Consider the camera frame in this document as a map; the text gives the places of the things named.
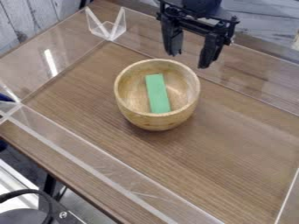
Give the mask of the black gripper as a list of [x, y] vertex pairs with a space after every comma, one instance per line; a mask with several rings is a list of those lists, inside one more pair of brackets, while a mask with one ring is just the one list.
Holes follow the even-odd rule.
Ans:
[[232, 43], [239, 17], [222, 7], [222, 0], [157, 0], [156, 19], [161, 24], [163, 47], [176, 56], [183, 49], [183, 30], [203, 37], [199, 68], [205, 69], [217, 59], [223, 45]]

